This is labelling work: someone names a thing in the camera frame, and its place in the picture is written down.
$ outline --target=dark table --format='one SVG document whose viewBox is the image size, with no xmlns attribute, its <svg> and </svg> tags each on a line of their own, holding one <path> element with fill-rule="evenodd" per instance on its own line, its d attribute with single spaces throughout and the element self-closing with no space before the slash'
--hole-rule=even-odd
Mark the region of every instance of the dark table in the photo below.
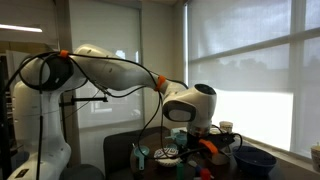
<svg viewBox="0 0 320 180">
<path fill-rule="evenodd" d="M 164 131 L 162 134 L 163 146 L 166 144 L 174 143 L 172 139 L 165 139 L 164 137 L 169 136 L 169 131 Z M 150 149 L 149 157 L 153 157 L 154 152 L 157 149 L 161 148 L 160 133 L 155 133 L 150 136 L 145 137 L 140 140 L 140 145 L 147 146 Z M 239 142 L 236 141 L 230 145 L 236 146 L 239 145 Z M 266 177 L 257 177 L 249 173 L 241 171 L 236 164 L 236 161 L 233 157 L 230 158 L 230 162 L 225 165 L 214 165 L 209 160 L 202 158 L 199 153 L 191 154 L 187 157 L 184 164 L 184 179 L 193 180 L 196 175 L 195 169 L 188 165 L 189 160 L 196 161 L 199 165 L 204 168 L 208 168 L 211 172 L 211 175 L 214 176 L 215 180 L 233 180 L 233 179 L 262 179 L 262 180 L 282 180 L 285 179 L 281 173 L 279 164 L 271 170 L 269 176 Z M 131 153 L 130 156 L 130 166 L 132 173 L 135 179 L 147 179 L 147 180 L 176 180 L 176 167 L 163 167 L 158 164 L 153 159 L 145 160 L 144 170 L 139 170 L 138 168 L 138 159 L 135 157 L 134 153 Z"/>
</svg>

